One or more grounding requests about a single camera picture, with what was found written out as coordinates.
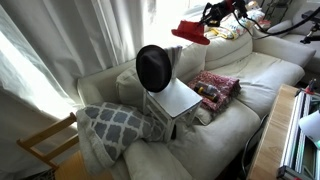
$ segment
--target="couch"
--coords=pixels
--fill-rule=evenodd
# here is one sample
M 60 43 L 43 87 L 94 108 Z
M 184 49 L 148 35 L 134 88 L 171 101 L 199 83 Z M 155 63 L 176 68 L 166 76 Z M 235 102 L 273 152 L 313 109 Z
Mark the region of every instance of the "couch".
M 274 25 L 268 30 L 268 32 L 279 32 L 281 30 L 292 27 L 294 24 L 297 24 L 302 20 L 301 15 L 303 13 L 309 10 L 316 10 L 319 7 L 320 3 L 305 2 L 298 9 L 298 11 L 294 13 L 292 19 L 285 20 L 279 24 Z M 314 24 L 312 23 L 312 21 L 308 21 L 302 26 L 299 26 L 298 28 L 293 29 L 288 33 L 281 34 L 278 37 L 290 42 L 302 44 L 300 41 L 306 37 L 313 25 Z M 313 35 L 320 35 L 320 32 L 315 32 Z M 314 55 L 314 57 L 304 67 L 306 74 L 301 81 L 304 83 L 308 83 L 313 78 L 316 78 L 318 80 L 320 79 L 320 41 L 311 41 L 310 44 L 304 45 L 316 50 L 316 54 Z
M 217 178 L 269 113 L 280 85 L 299 82 L 315 54 L 314 49 L 276 37 L 253 40 L 245 33 L 226 40 L 207 36 L 208 46 L 183 47 L 177 77 L 188 83 L 201 70 L 234 77 L 240 80 L 240 94 L 206 126 L 197 119 L 192 126 L 179 121 L 176 138 L 168 143 L 133 142 L 110 168 L 115 179 Z M 142 107 L 143 88 L 134 60 L 83 77 L 77 86 L 84 105 L 107 101 Z

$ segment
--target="white curtain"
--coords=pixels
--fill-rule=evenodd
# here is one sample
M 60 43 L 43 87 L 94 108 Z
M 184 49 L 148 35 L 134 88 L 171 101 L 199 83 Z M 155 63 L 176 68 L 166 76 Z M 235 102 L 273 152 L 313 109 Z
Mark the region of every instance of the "white curtain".
M 147 0 L 5 0 L 2 6 L 76 103 L 78 78 L 135 58 Z

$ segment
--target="wooden chair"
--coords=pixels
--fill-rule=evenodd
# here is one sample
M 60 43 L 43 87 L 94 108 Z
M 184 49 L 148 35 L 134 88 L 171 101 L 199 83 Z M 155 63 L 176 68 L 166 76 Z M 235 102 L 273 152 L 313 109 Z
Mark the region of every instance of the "wooden chair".
M 43 153 L 39 149 L 35 147 L 35 145 L 41 143 L 47 138 L 57 134 L 61 130 L 69 127 L 74 122 L 76 122 L 77 118 L 73 113 L 70 113 L 70 116 L 64 120 L 56 122 L 49 126 L 48 128 L 31 135 L 25 139 L 17 140 L 17 144 L 49 165 L 54 170 L 54 176 L 56 180 L 69 180 L 69 179 L 81 179 L 81 180 L 112 180 L 111 173 L 106 170 L 103 173 L 97 176 L 91 176 L 87 173 L 86 168 L 84 166 L 83 157 L 80 151 L 77 151 L 67 160 L 62 162 L 61 164 L 57 164 L 53 161 L 55 157 L 74 146 L 79 142 L 78 135 L 74 135 L 70 137 L 68 140 L 63 142 L 60 146 L 56 147 L 49 153 Z

